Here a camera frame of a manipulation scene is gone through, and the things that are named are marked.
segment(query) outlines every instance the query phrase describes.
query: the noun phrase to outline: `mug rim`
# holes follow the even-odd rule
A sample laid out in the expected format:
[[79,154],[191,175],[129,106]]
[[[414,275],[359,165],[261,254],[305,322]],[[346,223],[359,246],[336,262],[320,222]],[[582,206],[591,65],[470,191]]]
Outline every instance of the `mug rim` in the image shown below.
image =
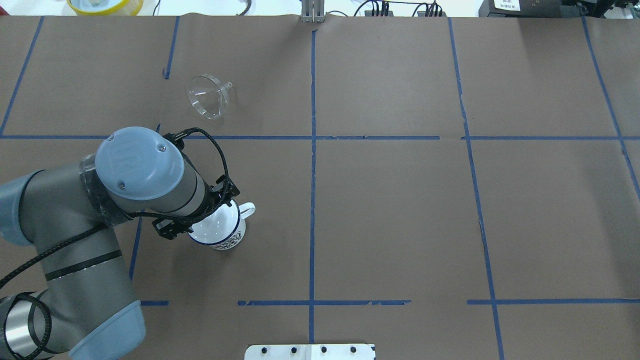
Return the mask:
[[194,239],[194,238],[191,236],[191,233],[188,233],[188,234],[189,234],[189,237],[190,237],[193,241],[195,241],[195,242],[197,242],[197,243],[199,243],[199,244],[202,244],[202,245],[208,245],[208,246],[211,246],[211,245],[219,245],[219,244],[221,244],[221,243],[223,243],[223,242],[225,242],[225,241],[229,240],[229,238],[230,238],[231,236],[233,236],[233,234],[235,234],[235,233],[236,233],[236,230],[238,230],[238,226],[240,226],[240,220],[242,220],[242,219],[240,219],[240,206],[238,206],[238,203],[237,203],[234,199],[231,199],[231,201],[233,201],[233,202],[234,202],[234,204],[236,204],[236,208],[238,209],[238,221],[236,222],[236,226],[234,227],[234,230],[233,230],[231,233],[229,233],[229,235],[227,235],[227,237],[226,237],[226,238],[224,238],[224,239],[222,239],[222,240],[218,241],[217,243],[203,243],[203,242],[200,242],[200,241],[198,241],[198,240]]

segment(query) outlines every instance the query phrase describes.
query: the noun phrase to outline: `white label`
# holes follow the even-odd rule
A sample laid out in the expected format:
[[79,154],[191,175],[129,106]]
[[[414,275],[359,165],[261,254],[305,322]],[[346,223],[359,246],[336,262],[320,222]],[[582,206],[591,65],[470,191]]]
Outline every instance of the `white label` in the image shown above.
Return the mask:
[[520,11],[520,0],[493,0],[493,4],[498,9]]

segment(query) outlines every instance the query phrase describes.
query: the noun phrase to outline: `metal clamp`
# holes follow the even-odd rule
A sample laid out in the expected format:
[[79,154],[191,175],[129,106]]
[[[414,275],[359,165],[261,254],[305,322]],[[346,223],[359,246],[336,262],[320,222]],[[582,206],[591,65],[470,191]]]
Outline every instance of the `metal clamp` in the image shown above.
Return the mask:
[[302,22],[324,22],[324,0],[302,0]]

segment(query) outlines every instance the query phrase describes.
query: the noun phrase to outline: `white metal plate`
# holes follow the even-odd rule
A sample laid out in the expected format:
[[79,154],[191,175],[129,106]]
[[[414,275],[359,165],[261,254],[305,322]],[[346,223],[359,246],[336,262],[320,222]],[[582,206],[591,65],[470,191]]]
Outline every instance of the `white metal plate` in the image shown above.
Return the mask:
[[375,359],[376,346],[370,344],[251,345],[244,353],[244,360]]

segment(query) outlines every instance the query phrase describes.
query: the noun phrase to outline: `mug handle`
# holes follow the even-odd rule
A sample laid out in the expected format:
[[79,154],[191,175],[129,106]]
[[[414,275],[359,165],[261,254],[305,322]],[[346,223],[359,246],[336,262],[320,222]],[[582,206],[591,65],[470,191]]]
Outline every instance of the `mug handle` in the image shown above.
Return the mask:
[[245,219],[255,212],[255,205],[252,202],[245,202],[238,206],[238,209],[240,210],[240,218]]

